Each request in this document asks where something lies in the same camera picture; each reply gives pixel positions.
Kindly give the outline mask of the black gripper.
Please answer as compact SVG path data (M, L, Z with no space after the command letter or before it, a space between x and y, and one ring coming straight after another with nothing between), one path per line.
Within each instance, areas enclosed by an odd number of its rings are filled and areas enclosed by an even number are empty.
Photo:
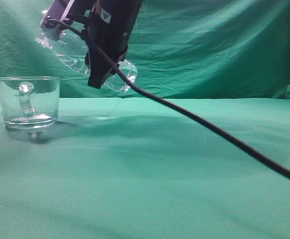
M85 1L85 11L90 11L89 35L113 62L126 57L128 41L142 3L141 0ZM88 85L100 89L116 72L95 48L88 48L88 59Z

